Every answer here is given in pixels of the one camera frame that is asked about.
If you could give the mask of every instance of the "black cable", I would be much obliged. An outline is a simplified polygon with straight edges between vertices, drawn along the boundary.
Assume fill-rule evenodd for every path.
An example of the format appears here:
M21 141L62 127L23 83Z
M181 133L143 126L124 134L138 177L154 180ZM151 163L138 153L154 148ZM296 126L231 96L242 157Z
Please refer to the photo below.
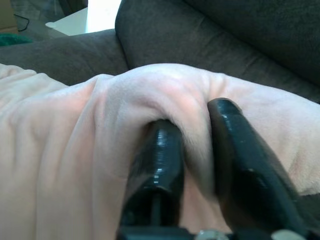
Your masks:
M28 26L29 26L29 23L30 23L30 19L29 18L26 18L26 17L24 17L24 16L20 16L20 15L17 15L17 14L14 14L16 17L19 17L19 18L22 18L22 19L25 19L25 20L27 20L28 22L26 23L26 26L25 26L25 28L24 29L21 29L21 30L18 30L18 32L22 32L22 31L24 31L24 30L27 30L27 28L28 28Z

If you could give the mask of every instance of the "couch armrest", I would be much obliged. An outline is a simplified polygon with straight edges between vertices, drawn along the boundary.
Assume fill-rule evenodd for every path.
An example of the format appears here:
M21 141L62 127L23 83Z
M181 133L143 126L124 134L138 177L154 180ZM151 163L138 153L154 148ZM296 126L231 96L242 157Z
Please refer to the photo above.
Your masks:
M128 70L114 29L0 47L0 63L45 73L66 85Z

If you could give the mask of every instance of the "couch cushion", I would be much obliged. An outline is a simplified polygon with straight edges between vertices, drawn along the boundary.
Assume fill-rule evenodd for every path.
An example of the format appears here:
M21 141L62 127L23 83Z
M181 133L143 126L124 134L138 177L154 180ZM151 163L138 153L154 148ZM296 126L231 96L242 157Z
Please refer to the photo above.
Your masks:
M182 0L122 0L115 23L128 66L180 63L320 101L320 89Z
M114 29L0 47L0 63L45 73L66 85L128 70Z
M185 1L237 38L320 86L320 1Z

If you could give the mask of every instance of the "pink blanket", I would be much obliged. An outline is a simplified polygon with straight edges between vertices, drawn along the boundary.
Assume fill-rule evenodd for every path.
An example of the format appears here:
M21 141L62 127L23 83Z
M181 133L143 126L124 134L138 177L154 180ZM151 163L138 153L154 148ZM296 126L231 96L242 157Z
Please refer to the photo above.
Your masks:
M179 64L74 86L0 64L0 238L114 239L130 162L158 119L175 123L187 147L181 225L227 231L207 194L207 103L218 97L242 108L301 195L320 193L320 106L302 97Z

